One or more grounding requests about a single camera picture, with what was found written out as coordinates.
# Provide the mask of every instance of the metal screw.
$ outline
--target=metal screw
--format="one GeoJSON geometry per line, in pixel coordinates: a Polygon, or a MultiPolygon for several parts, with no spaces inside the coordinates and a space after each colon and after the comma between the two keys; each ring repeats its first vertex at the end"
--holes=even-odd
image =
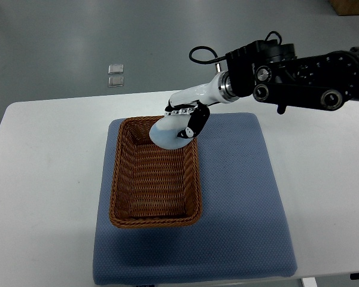
{"type": "Polygon", "coordinates": [[[261,68],[257,72],[257,78],[260,81],[266,81],[269,78],[269,71],[265,68],[261,68]]]}

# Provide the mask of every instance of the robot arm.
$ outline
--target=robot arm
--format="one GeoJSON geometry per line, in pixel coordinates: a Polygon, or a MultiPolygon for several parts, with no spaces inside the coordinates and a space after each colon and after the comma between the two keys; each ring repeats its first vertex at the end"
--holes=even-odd
{"type": "Polygon", "coordinates": [[[201,46],[192,49],[189,58],[201,64],[226,60],[228,71],[218,72],[208,84],[171,96],[165,118],[190,115],[187,125],[177,133],[182,139],[201,132],[210,115],[208,106],[232,103],[240,97],[253,95],[258,102],[276,104],[279,114],[287,106],[335,111],[348,100],[359,100],[359,47],[297,59],[294,45],[282,44],[280,34],[273,31],[265,40],[254,41],[223,57],[217,58],[212,49],[201,46]],[[278,40],[268,40],[272,34],[278,40]],[[216,59],[194,59],[192,53],[200,48],[212,51],[216,59]]]}

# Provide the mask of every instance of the blue mat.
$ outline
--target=blue mat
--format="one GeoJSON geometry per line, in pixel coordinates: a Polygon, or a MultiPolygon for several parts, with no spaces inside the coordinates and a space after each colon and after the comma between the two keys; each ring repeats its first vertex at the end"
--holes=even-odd
{"type": "Polygon", "coordinates": [[[203,212],[189,227],[126,230],[108,217],[118,127],[109,126],[98,209],[97,285],[292,276],[293,246],[258,120],[212,114],[198,137],[203,212]]]}

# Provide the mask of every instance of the gray floor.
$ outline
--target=gray floor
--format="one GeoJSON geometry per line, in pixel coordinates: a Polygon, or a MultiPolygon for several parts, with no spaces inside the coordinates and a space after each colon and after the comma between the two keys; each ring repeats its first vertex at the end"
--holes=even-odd
{"type": "MultiPolygon", "coordinates": [[[[13,102],[179,90],[208,82],[214,67],[189,61],[191,48],[209,45],[223,55],[271,30],[295,43],[299,57],[359,46],[359,16],[339,17],[327,0],[0,0],[0,122],[13,102]],[[108,88],[111,63],[124,64],[124,87],[108,88]]],[[[359,286],[348,275],[317,282],[359,286]]]]}

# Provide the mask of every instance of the wicker basket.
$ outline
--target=wicker basket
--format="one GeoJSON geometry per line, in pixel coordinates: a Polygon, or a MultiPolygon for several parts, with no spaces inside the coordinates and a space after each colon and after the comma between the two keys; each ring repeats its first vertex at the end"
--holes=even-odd
{"type": "Polygon", "coordinates": [[[201,215],[197,140],[166,150],[149,138],[161,117],[124,120],[118,131],[109,218],[120,228],[194,224],[201,215]]]}

